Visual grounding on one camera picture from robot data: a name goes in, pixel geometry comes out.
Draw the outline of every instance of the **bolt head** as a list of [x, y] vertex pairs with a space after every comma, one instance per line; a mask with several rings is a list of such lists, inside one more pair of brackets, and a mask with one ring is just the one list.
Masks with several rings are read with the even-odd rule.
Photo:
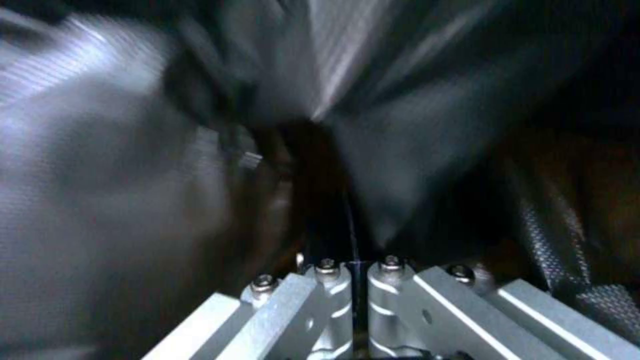
[[256, 293], [265, 293], [273, 290], [276, 280], [269, 274], [258, 275], [251, 283], [251, 290]]
[[332, 275], [336, 276], [340, 272], [338, 264], [333, 259], [325, 258], [320, 260], [316, 265], [316, 273], [318, 275]]
[[447, 268], [447, 272], [462, 284], [471, 285], [476, 279], [474, 271], [468, 266], [462, 264], [449, 266]]
[[380, 270], [384, 272], [400, 272], [404, 269], [404, 262], [395, 255], [387, 255], [380, 263]]

